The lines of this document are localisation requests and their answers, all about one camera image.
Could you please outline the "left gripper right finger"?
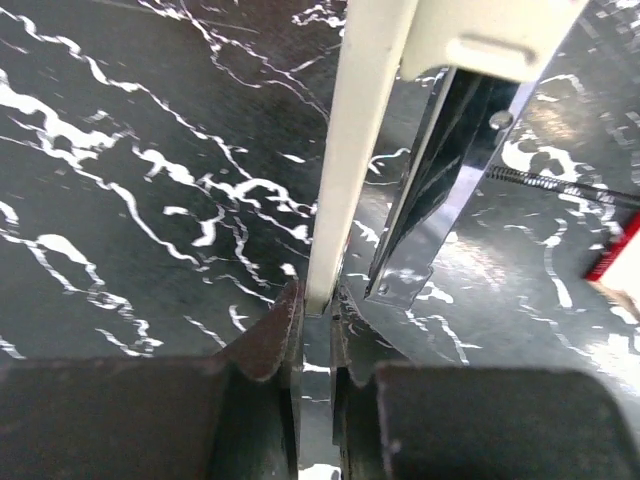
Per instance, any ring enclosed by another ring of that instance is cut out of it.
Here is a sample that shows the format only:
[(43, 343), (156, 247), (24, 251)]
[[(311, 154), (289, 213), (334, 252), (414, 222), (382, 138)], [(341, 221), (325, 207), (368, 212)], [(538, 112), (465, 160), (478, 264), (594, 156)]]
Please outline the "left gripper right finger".
[(410, 361), (345, 287), (331, 304), (333, 442), (346, 479), (635, 479), (609, 390), (572, 370)]

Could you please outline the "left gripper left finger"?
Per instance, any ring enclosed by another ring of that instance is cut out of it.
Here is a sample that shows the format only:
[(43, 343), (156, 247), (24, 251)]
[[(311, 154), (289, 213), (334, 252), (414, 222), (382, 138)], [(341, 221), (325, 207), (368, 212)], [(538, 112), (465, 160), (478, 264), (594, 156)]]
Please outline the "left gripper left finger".
[(201, 357), (1, 368), (5, 479), (294, 479), (304, 288)]

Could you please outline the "red white staple box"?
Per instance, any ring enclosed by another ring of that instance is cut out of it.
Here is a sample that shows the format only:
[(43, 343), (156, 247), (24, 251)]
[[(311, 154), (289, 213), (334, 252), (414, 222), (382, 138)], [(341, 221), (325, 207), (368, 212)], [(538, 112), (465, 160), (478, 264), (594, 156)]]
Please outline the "red white staple box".
[(585, 280), (639, 320), (639, 213), (587, 272)]

